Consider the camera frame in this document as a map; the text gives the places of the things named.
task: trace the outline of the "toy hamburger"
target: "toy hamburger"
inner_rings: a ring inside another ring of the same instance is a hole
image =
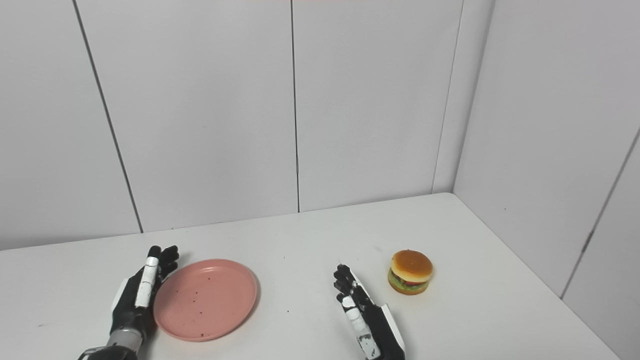
[[[433,264],[423,253],[413,250],[396,252],[391,258],[388,280],[393,289],[405,295],[422,293],[429,286]]]

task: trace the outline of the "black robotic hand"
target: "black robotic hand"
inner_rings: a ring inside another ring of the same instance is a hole
[[[156,329],[156,293],[167,275],[178,267],[179,257],[175,245],[163,251],[158,246],[149,249],[146,265],[127,280],[113,308],[107,346],[88,349],[79,360],[137,360],[136,353]]]
[[[348,266],[333,273],[337,299],[367,360],[404,360],[404,341],[388,306],[377,306]]]

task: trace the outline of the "white wall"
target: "white wall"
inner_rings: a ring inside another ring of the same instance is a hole
[[[564,296],[622,360],[640,357],[639,258],[640,148],[636,145]]]
[[[0,250],[138,231],[71,1],[0,1]]]
[[[145,231],[298,210],[289,2],[78,5]]]
[[[454,192],[558,295],[640,126],[637,1],[497,1]]]
[[[293,2],[302,211],[431,192],[461,7]]]
[[[442,123],[433,193],[452,192],[495,0],[464,0],[447,106]]]
[[[451,189],[489,0],[77,2],[145,231]],[[0,4],[0,249],[138,230],[73,2],[40,3]]]

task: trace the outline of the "white table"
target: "white table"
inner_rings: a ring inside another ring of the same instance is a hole
[[[234,332],[188,343],[159,331],[148,360],[361,360],[335,300],[332,273],[349,265],[388,302],[407,359],[617,357],[458,198],[427,195],[0,252],[0,348],[5,359],[75,359],[108,338],[120,281],[148,248],[177,244],[181,265],[228,258],[253,270],[259,302]],[[409,297],[387,283],[391,255],[411,248],[435,265]]]

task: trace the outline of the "pink plate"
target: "pink plate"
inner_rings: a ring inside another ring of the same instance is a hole
[[[249,269],[226,259],[190,264],[170,276],[154,302],[160,329],[186,341],[219,338],[249,315],[257,284]]]

